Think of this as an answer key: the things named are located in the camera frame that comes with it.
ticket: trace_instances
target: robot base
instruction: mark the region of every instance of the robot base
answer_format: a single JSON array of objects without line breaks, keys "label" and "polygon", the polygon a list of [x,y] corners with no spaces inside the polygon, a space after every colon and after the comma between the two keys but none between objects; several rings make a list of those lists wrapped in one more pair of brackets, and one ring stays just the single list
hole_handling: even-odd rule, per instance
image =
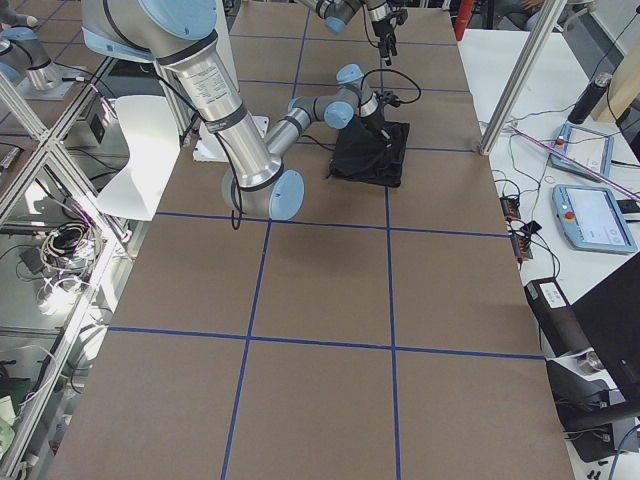
[{"label": "robot base", "polygon": [[[78,67],[83,70],[86,70],[86,67]],[[75,70],[66,67],[58,66],[60,76],[62,78],[75,78],[78,75],[82,75],[80,70]],[[62,101],[64,100],[71,88],[76,84],[76,82],[62,82],[56,88],[52,88],[51,90],[36,90],[31,81],[28,78],[24,78],[16,87],[17,92],[20,94],[22,98],[25,100],[53,100],[53,101]]]}]

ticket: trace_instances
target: cable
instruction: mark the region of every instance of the cable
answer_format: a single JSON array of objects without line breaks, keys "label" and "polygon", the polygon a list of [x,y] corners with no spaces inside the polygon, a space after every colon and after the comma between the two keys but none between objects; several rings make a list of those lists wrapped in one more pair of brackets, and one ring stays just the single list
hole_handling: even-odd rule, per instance
[{"label": "cable", "polygon": [[634,165],[633,163],[618,162],[617,160],[611,160],[611,165],[615,165],[617,167],[640,168],[640,165]]},{"label": "cable", "polygon": [[20,248],[20,247],[25,247],[25,248],[26,248],[26,247],[29,247],[29,248],[31,248],[31,247],[33,247],[33,246],[34,246],[34,245],[26,245],[26,244],[22,244],[22,245],[14,245],[13,247],[9,248],[8,250],[5,250],[5,252],[4,252],[2,255],[0,255],[0,260],[2,260],[4,257],[6,257],[6,256],[7,256],[7,254],[8,254],[11,250],[15,250],[16,248]]},{"label": "cable", "polygon": [[308,138],[309,140],[311,140],[313,143],[315,143],[316,145],[318,145],[320,148],[324,148],[325,150],[328,150],[330,152],[335,152],[335,149],[331,148],[331,147],[327,147],[326,145],[323,145],[322,143],[320,143],[319,140],[317,140],[316,138],[312,137],[311,135],[300,135],[300,138]]},{"label": "cable", "polygon": [[373,40],[371,40],[371,37],[369,36],[369,27],[367,26],[367,13],[365,12],[366,8],[362,9],[362,19],[364,20],[364,33],[367,36],[367,42],[369,42],[369,45],[371,45],[373,48],[375,48],[376,50],[378,49],[378,46],[373,43]]},{"label": "cable", "polygon": [[640,430],[640,425],[634,425],[633,428],[629,429],[629,431],[622,437],[622,441],[618,445],[618,449],[616,450],[616,456],[613,457],[613,463],[611,464],[611,471],[609,472],[609,480],[613,480],[613,474],[616,471],[616,466],[618,465],[618,459],[620,458],[620,453],[622,452],[622,446],[625,444],[627,439],[631,436],[632,433]]},{"label": "cable", "polygon": [[543,110],[541,112],[529,113],[529,114],[525,115],[524,117],[512,118],[511,120],[509,120],[509,122],[519,122],[519,121],[525,120],[525,119],[527,119],[529,117],[535,117],[537,115],[545,115],[547,113],[562,113],[562,112],[566,112],[567,110],[569,110],[571,107],[574,107],[575,105],[576,105],[575,103],[572,103],[571,105],[569,105],[566,108],[563,108],[562,110]]},{"label": "cable", "polygon": [[35,181],[36,185],[38,185],[38,186],[42,189],[42,191],[45,193],[45,195],[46,195],[47,197],[49,197],[49,199],[50,199],[52,202],[54,202],[54,203],[56,203],[56,204],[60,205],[64,210],[67,210],[67,211],[69,211],[69,212],[71,212],[71,213],[73,213],[73,214],[76,214],[76,215],[78,214],[78,212],[76,212],[76,211],[75,211],[75,210],[73,210],[72,208],[70,208],[70,207],[66,206],[63,202],[61,202],[61,201],[60,201],[60,200],[58,200],[56,197],[54,197],[54,196],[53,196],[53,194],[51,194],[51,192],[49,192],[49,190],[47,190],[47,189],[45,188],[45,186],[42,184],[42,182],[41,182],[40,180],[38,180],[38,179],[36,178],[34,181]]},{"label": "cable", "polygon": [[98,157],[96,157],[92,153],[89,153],[86,150],[83,150],[82,148],[71,147],[71,148],[68,148],[67,150],[73,151],[73,152],[77,151],[77,152],[80,152],[80,153],[84,153],[87,157],[92,158],[93,160],[98,162],[100,165],[102,165],[104,168],[108,168],[109,170],[113,170],[114,172],[119,172],[120,171],[118,168],[114,168],[111,165],[108,165],[107,163],[103,162],[102,160],[100,160]]},{"label": "cable", "polygon": [[164,78],[162,78],[160,75],[158,75],[153,70],[145,70],[144,68],[142,68],[142,65],[139,65],[139,67],[140,67],[140,70],[142,70],[144,73],[147,73],[147,74],[151,75],[152,77],[154,77],[159,82],[164,83],[164,85],[169,90],[171,90],[173,93],[175,93],[175,95],[180,100],[182,100],[187,107],[189,107],[191,110],[193,110],[193,112],[198,116],[198,118],[200,120],[202,120],[203,122],[206,121],[204,118],[202,118],[202,115],[200,115],[200,111],[196,107],[194,107],[193,104],[184,95],[182,95],[182,93],[180,93],[173,85],[171,85],[169,82],[167,82]]},{"label": "cable", "polygon": [[609,50],[607,50],[607,52],[602,56],[602,58],[600,59],[600,61],[596,64],[596,68],[593,69],[593,73],[591,74],[591,76],[589,77],[589,80],[593,80],[593,77],[595,76],[595,74],[598,72],[598,68],[600,67],[600,64],[604,61],[605,58],[607,58],[609,56],[609,54],[611,53],[611,51],[613,50],[613,48],[616,46],[616,43],[618,43],[618,40],[620,39],[620,37],[622,36],[622,34],[624,32],[627,31],[627,28],[629,28],[629,25],[631,25],[633,23],[633,21],[636,19],[636,17],[638,16],[638,14],[636,13],[633,17],[631,17],[631,20],[629,20],[629,23],[627,23],[627,25],[622,29],[622,31],[618,34],[618,36],[616,37],[616,39],[613,41],[613,43],[611,44],[611,46],[609,47]]},{"label": "cable", "polygon": [[93,80],[95,78],[97,82],[100,82],[104,86],[104,88],[107,89],[107,91],[109,92],[109,95],[111,95],[114,98],[117,97],[117,95],[115,93],[113,93],[113,90],[111,90],[111,88],[109,88],[109,85],[107,85],[101,78],[97,77],[95,73],[91,73],[90,71],[85,70],[83,68],[72,67],[71,65],[65,65],[64,63],[60,63],[58,61],[55,61],[53,63],[55,63],[56,65],[59,65],[61,67],[64,67],[64,68],[70,68],[71,70],[77,70],[79,72],[86,73],[87,75],[91,75],[91,78],[89,79],[89,81],[91,81],[91,80]]},{"label": "cable", "polygon": [[362,86],[364,85],[364,81],[367,79],[367,77],[369,75],[371,75],[372,73],[378,73],[378,72],[380,72],[382,74],[384,74],[385,72],[395,73],[396,75],[399,75],[400,77],[402,77],[405,80],[407,80],[409,83],[411,83],[416,88],[416,91],[418,92],[418,95],[416,96],[416,98],[413,98],[411,100],[406,100],[406,101],[405,100],[398,100],[400,102],[400,105],[409,105],[411,103],[415,103],[418,100],[420,100],[420,98],[422,97],[422,88],[420,87],[420,85],[418,85],[416,83],[416,81],[413,80],[408,75],[402,73],[399,70],[395,70],[393,68],[374,68],[373,70],[369,70],[367,73],[364,74],[364,76],[360,80],[360,90],[362,90]]},{"label": "cable", "polygon": [[[220,142],[220,146],[222,147],[222,150],[224,150],[224,154],[229,159],[229,166],[231,167],[231,172],[233,173],[233,180],[236,184],[236,191],[238,192],[238,217],[236,218],[235,210],[231,210],[231,227],[234,230],[239,230],[240,224],[242,223],[242,215],[244,213],[242,208],[242,190],[240,189],[240,182],[238,182],[238,173],[236,172],[236,167],[233,165],[233,160],[231,158],[231,155],[229,154],[229,150],[227,150],[227,147],[225,146],[226,144],[227,146],[229,146],[229,148],[231,148],[231,145],[229,145],[227,141],[224,138],[222,138],[222,135],[220,135],[218,132],[214,133],[214,135],[218,139],[218,142]],[[231,189],[232,201],[235,200],[234,197],[235,197],[235,192],[232,188]]]},{"label": "cable", "polygon": [[[9,352],[15,352],[16,350],[24,350],[26,348],[37,348],[38,350],[42,350],[44,353],[47,354],[47,356],[49,358],[51,358],[51,360],[53,361],[53,364],[55,365],[55,369],[58,369],[58,360],[56,360],[56,357],[53,356],[53,354],[47,350],[44,347],[41,347],[40,345],[25,345],[23,347],[16,347],[16,348],[11,348],[9,350],[0,350],[0,353],[9,353]],[[27,403],[29,403],[31,400],[33,400],[34,398],[36,398],[40,392],[42,392],[42,390],[49,385],[53,380],[55,380],[55,378],[57,377],[57,375],[55,374],[55,372],[52,375],[49,375],[49,378],[47,378],[42,385],[40,385],[40,388],[38,388],[38,390],[36,390],[35,392],[30,392],[27,394],[27,396],[25,397],[24,401],[22,403],[19,403],[18,405],[23,407],[25,406]]]},{"label": "cable", "polygon": [[[515,195],[509,195],[509,197],[515,197],[516,202],[518,203],[518,206],[520,206],[520,195],[522,194],[522,192],[520,191],[520,187],[518,186],[518,184],[516,182],[514,182],[513,180],[509,180],[508,178],[506,178],[506,175],[505,175],[505,178],[498,178],[498,179],[493,181],[493,183],[498,183],[498,182],[505,183],[505,184],[508,183],[509,185],[513,185],[514,187],[516,187],[516,190],[518,191],[518,193],[515,194]],[[506,187],[506,185],[502,186],[502,196],[503,197],[505,196],[505,194],[504,194],[505,187]]]},{"label": "cable", "polygon": [[89,177],[89,181],[93,182],[94,180],[97,180],[97,179],[102,178],[102,177],[106,177],[107,175],[115,175],[118,172],[119,172],[119,170],[114,170],[113,172],[102,172],[102,173],[100,173],[98,175],[94,175],[93,177]]},{"label": "cable", "polygon": [[552,251],[552,250],[551,250],[551,248],[549,247],[549,244],[546,242],[546,240],[545,240],[544,238],[542,238],[542,237],[540,236],[540,234],[536,233],[536,236],[537,236],[540,240],[542,240],[542,241],[544,242],[544,245],[542,245],[542,244],[540,244],[540,243],[536,242],[536,241],[535,241],[535,240],[533,240],[533,239],[530,239],[529,241],[530,241],[531,243],[533,243],[534,245],[537,245],[537,246],[539,246],[540,248],[543,248],[543,249],[545,249],[547,252],[549,252],[549,255],[551,255],[551,263],[553,263],[553,275],[552,275],[552,276],[553,276],[554,280],[557,280],[557,279],[558,279],[558,277],[560,276],[560,268],[561,268],[560,259],[558,258],[558,256],[557,256],[555,253],[553,253],[553,251]]},{"label": "cable", "polygon": [[15,143],[9,143],[9,142],[0,142],[0,145],[6,145],[8,147],[15,147],[15,148],[19,148],[20,152],[24,152],[24,148],[22,148],[20,145],[16,145]]}]

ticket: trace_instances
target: black fabric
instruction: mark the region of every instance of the black fabric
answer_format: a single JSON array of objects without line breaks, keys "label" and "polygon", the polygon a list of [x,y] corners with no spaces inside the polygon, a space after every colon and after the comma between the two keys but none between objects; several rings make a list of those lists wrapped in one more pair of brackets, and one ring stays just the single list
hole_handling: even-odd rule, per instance
[{"label": "black fabric", "polygon": [[392,138],[388,148],[364,128],[359,118],[351,120],[340,130],[329,174],[356,182],[399,187],[409,124],[385,122],[385,131]]}]

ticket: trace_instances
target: computer screen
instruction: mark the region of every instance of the computer screen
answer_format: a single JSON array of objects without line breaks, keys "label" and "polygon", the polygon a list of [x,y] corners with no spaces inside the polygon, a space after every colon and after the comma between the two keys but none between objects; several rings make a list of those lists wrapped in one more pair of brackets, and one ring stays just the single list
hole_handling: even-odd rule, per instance
[{"label": "computer screen", "polygon": [[627,400],[640,400],[640,254],[573,304],[578,323]]},{"label": "computer screen", "polygon": [[601,245],[628,242],[605,192],[567,188],[567,193],[585,242]]}]

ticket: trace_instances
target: silver robot arm segment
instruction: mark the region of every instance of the silver robot arm segment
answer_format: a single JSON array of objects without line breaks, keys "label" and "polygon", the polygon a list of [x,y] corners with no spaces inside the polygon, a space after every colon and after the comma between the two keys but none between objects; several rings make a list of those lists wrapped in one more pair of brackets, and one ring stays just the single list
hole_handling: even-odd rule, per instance
[{"label": "silver robot arm segment", "polygon": [[[267,133],[265,143],[269,152],[281,158],[313,122],[324,121],[332,128],[345,128],[354,116],[381,140],[390,136],[384,131],[382,106],[364,78],[358,65],[346,65],[337,74],[338,91],[334,95],[298,97],[289,103],[288,113]],[[227,204],[239,209],[240,198],[232,172],[227,172],[222,182],[222,192]],[[263,192],[247,196],[241,192],[243,211],[264,211],[269,198]]]},{"label": "silver robot arm segment", "polygon": [[99,53],[157,61],[173,71],[207,129],[228,152],[243,213],[291,218],[302,204],[302,177],[271,153],[216,53],[212,0],[82,0],[85,43]]},{"label": "silver robot arm segment", "polygon": [[62,83],[58,68],[37,35],[26,27],[0,34],[0,71],[12,82],[26,72],[36,90],[50,90]]}]

